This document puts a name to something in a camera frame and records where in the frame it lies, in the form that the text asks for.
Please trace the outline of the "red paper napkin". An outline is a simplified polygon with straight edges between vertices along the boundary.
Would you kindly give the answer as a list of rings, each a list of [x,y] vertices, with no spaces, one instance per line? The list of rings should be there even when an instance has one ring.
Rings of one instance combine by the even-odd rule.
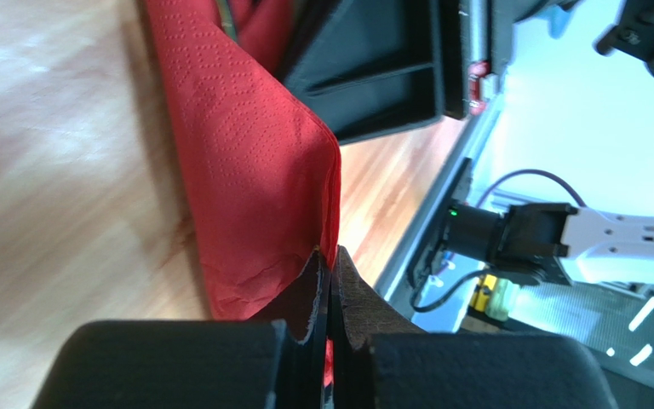
[[[341,155],[333,133],[276,78],[290,1],[149,1],[152,37],[209,307],[246,320],[337,254]]]

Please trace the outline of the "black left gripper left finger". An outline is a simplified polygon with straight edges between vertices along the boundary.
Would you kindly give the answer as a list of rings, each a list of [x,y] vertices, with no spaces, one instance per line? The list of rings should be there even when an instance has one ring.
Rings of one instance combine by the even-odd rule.
[[[321,408],[329,271],[298,277],[244,321],[101,320],[67,339],[36,408]]]

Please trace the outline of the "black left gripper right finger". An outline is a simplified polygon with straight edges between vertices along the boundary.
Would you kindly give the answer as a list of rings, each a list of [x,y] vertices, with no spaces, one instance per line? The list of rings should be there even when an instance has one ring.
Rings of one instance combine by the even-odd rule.
[[[614,408],[592,354],[538,333],[430,333],[388,305],[340,248],[332,272],[338,408]]]

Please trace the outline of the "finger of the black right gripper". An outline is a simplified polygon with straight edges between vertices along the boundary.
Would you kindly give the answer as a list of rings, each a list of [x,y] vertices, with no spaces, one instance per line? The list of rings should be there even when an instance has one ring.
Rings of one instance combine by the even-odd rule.
[[[467,1],[306,1],[279,81],[342,145],[463,118]]]

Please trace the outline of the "iridescent rainbow fork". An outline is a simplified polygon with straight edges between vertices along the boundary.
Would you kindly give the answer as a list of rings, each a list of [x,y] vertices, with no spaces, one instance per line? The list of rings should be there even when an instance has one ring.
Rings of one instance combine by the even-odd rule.
[[[232,7],[229,0],[215,0],[219,14],[221,29],[235,43],[238,43],[238,30],[233,17]]]

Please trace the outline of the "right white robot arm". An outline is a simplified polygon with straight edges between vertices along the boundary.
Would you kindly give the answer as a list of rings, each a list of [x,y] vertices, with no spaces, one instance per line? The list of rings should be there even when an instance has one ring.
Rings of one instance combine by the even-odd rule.
[[[554,37],[574,1],[309,1],[279,79],[341,144],[417,130],[442,116],[460,139],[379,282],[420,289],[444,254],[517,284],[654,284],[654,217],[572,204],[505,214],[467,202],[479,149],[502,109],[514,26],[544,17]]]

